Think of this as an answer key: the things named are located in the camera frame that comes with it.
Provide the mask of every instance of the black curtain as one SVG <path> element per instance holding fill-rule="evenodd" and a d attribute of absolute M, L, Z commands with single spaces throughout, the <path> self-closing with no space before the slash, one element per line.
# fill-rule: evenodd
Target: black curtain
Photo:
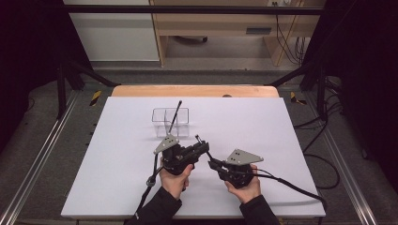
<path fill-rule="evenodd" d="M 41 4 L 64 3 L 0 1 L 0 152 L 23 118 L 29 92 L 55 81 L 61 62 L 92 69 L 69 14 L 45 11 Z"/>
<path fill-rule="evenodd" d="M 340 0 L 328 3 L 346 9 L 350 4 Z M 331 48 L 324 52 L 322 66 L 327 76 L 341 78 L 344 108 L 362 148 L 377 160 L 398 192 L 397 12 L 395 0 L 358 0 L 342 24 L 343 14 L 321 17 L 305 63 L 314 60 L 325 38 L 339 25 L 328 43 Z M 315 79 L 316 74 L 304 77 L 311 84 Z"/>

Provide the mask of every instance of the black sleeve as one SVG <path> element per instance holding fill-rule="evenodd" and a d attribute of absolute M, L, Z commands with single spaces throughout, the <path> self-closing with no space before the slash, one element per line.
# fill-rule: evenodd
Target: black sleeve
<path fill-rule="evenodd" d="M 138 210 L 125 225 L 168 225 L 180 207 L 181 200 L 177 201 L 161 187 L 152 200 Z"/>
<path fill-rule="evenodd" d="M 247 225 L 280 225 L 263 195 L 240 205 Z"/>

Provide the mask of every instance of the white cabinet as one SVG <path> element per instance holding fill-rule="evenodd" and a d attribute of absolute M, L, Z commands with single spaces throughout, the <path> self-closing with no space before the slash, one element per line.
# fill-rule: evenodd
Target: white cabinet
<path fill-rule="evenodd" d="M 147 0 L 64 0 L 65 5 L 149 5 Z M 159 61 L 150 14 L 70 13 L 90 61 Z"/>

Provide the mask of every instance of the hand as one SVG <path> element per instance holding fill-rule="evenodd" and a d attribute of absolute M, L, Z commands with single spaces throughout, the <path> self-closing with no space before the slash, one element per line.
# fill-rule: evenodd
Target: hand
<path fill-rule="evenodd" d="M 192 169 L 193 165 L 190 164 L 180 175 L 172 175 L 164 169 L 161 170 L 161 186 L 173 195 L 176 200 L 179 200 L 182 190 L 190 184 L 188 176 L 190 176 Z"/>
<path fill-rule="evenodd" d="M 251 164 L 253 169 L 253 173 L 257 173 L 257 167 Z M 260 180 L 257 176 L 253 177 L 252 181 L 249 183 L 248 186 L 236 189 L 231 183 L 225 181 L 225 185 L 228 188 L 228 191 L 237 196 L 241 203 L 247 203 L 248 201 L 252 200 L 253 198 L 261 195 L 261 188 L 260 188 Z"/>

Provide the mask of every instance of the wire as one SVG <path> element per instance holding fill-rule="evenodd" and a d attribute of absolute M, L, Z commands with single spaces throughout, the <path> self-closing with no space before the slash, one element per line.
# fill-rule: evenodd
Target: wire
<path fill-rule="evenodd" d="M 143 196 L 141 197 L 140 204 L 138 204 L 137 210 L 135 210 L 135 212 L 138 212 L 138 210 L 140 210 L 144 206 L 146 197 L 148 196 L 150 189 L 152 189 L 152 187 L 155 186 L 156 176 L 161 171 L 161 169 L 163 169 L 162 166 L 160 166 L 159 168 L 157 168 L 157 166 L 158 166 L 158 154 L 155 155 L 155 161 L 153 163 L 153 173 L 151 176 L 149 176 L 149 178 L 146 181 L 147 188 Z"/>
<path fill-rule="evenodd" d="M 253 169 L 253 170 L 256 170 L 256 171 L 259 171 L 259 172 L 262 172 L 262 173 L 266 173 L 266 174 L 268 174 L 268 175 L 270 175 L 270 176 L 274 176 L 274 175 L 272 175 L 270 172 L 266 172 L 266 171 L 264 171 L 264 170 L 260 170 L 260 169 Z"/>
<path fill-rule="evenodd" d="M 282 178 L 278 178 L 278 177 L 275 177 L 275 176 L 273 176 L 273 175 L 263 175 L 263 174 L 252 173 L 252 172 L 247 172 L 246 174 L 252 175 L 252 176 L 259 176 L 259 177 L 264 177 L 264 178 L 276 180 L 276 181 L 278 181 L 279 183 L 282 183 L 282 184 L 284 184 L 284 185 L 286 185 L 286 186 L 288 186 L 288 187 L 294 189 L 295 191 L 297 191 L 297 192 L 299 192 L 299 193 L 301 193 L 301 194 L 304 194 L 304 195 L 307 195 L 307 196 L 309 196 L 309 197 L 311 197 L 311 198 L 313 198 L 313 199 L 319 200 L 319 201 L 322 203 L 322 205 L 323 205 L 325 211 L 326 211 L 327 208 L 328 208 L 328 203 L 326 202 L 326 200 L 325 200 L 324 198 L 322 198 L 322 197 L 320 197 L 320 196 L 318 196 L 318 195 L 315 195 L 315 194 L 313 194 L 313 193 L 311 193 L 311 192 L 308 192 L 308 191 L 306 191 L 306 190 L 304 190 L 304 189 L 301 189 L 301 188 L 299 188 L 299 187 L 297 187 L 297 186 L 294 186 L 294 185 L 292 185 L 291 183 L 289 183 L 288 181 L 283 180 Z"/>
<path fill-rule="evenodd" d="M 303 154 L 303 155 L 304 155 L 305 157 L 318 158 L 318 159 L 320 159 L 320 160 L 326 162 L 328 165 L 330 165 L 330 167 L 331 167 L 331 168 L 334 170 L 334 172 L 336 173 L 337 180 L 336 180 L 336 182 L 335 182 L 334 185 L 328 186 L 328 187 L 320 187 L 320 186 L 315 185 L 316 188 L 319 188 L 319 189 L 333 189 L 333 188 L 336 188 L 337 186 L 339 186 L 340 180 L 341 180 L 340 174 L 339 174 L 339 172 L 337 171 L 337 168 L 336 168 L 333 164 L 331 164 L 331 162 L 329 162 L 327 159 L 325 159 L 325 158 L 323 158 L 323 157 L 320 157 L 320 156 L 317 156 L 317 155 L 308 154 L 308 153 L 307 153 L 307 154 Z"/>
<path fill-rule="evenodd" d="M 323 127 L 324 125 L 325 124 L 321 124 L 321 125 L 318 125 L 318 126 L 315 126 L 315 127 L 297 128 L 297 129 L 317 129 L 317 128 Z"/>
<path fill-rule="evenodd" d="M 333 95 L 329 96 L 328 98 L 326 98 L 326 102 L 328 102 L 333 97 L 339 98 L 339 96 L 340 96 L 339 94 L 333 94 Z"/>
<path fill-rule="evenodd" d="M 296 65 L 297 65 L 299 62 L 297 61 L 297 59 L 296 59 L 295 57 L 293 57 L 293 54 L 292 54 L 292 52 L 290 51 L 289 45 L 287 44 L 287 40 L 284 38 L 284 35 L 283 35 L 283 33 L 282 33 L 282 30 L 281 30 L 281 27 L 279 26 L 278 15 L 275 15 L 275 17 L 276 17 L 276 28 L 277 28 L 277 30 L 276 30 L 276 39 L 278 40 L 279 45 L 281 45 L 281 47 L 282 47 L 284 53 L 286 54 L 287 58 L 289 59 L 289 61 L 290 61 L 292 64 L 296 64 Z M 284 45 L 279 41 L 279 32 L 281 32 L 281 35 L 282 35 L 283 40 L 284 40 L 284 43 L 286 44 L 287 49 L 289 50 L 290 54 L 292 55 L 292 58 L 293 58 L 296 62 L 293 62 L 293 61 L 292 61 L 292 59 L 290 58 L 290 56 L 289 56 L 289 54 L 287 53 L 286 49 L 284 48 Z"/>
<path fill-rule="evenodd" d="M 310 120 L 310 121 L 308 121 L 308 122 L 305 122 L 305 123 L 303 123 L 303 124 L 294 125 L 293 128 L 294 128 L 294 129 L 297 129 L 297 128 L 301 128 L 301 127 L 310 125 L 311 123 L 316 122 L 316 121 L 317 121 L 318 119 L 320 119 L 320 118 L 321 118 L 320 116 L 317 116 L 316 118 L 314 118 L 314 119 L 312 119 L 312 120 Z"/>
<path fill-rule="evenodd" d="M 305 47 L 305 37 L 301 38 L 301 45 L 299 46 L 299 39 L 300 37 L 296 38 L 296 44 L 295 44 L 295 55 L 298 59 L 298 62 L 300 65 L 302 65 L 302 62 L 304 60 L 304 47 Z"/>
<path fill-rule="evenodd" d="M 36 101 L 32 97 L 29 98 L 29 100 L 32 101 L 32 105 L 30 105 L 29 108 L 27 108 L 27 110 L 26 110 L 27 112 L 32 110 L 32 108 L 35 106 L 35 103 L 36 103 Z"/>
<path fill-rule="evenodd" d="M 328 124 L 328 119 L 325 121 L 324 126 L 322 127 L 322 129 L 315 135 L 315 137 L 307 144 L 307 146 L 302 150 L 302 153 L 305 153 L 310 147 L 311 145 L 313 145 L 313 143 L 316 141 L 316 139 L 318 139 L 318 137 L 322 134 L 322 132 L 325 130 L 326 125 Z"/>

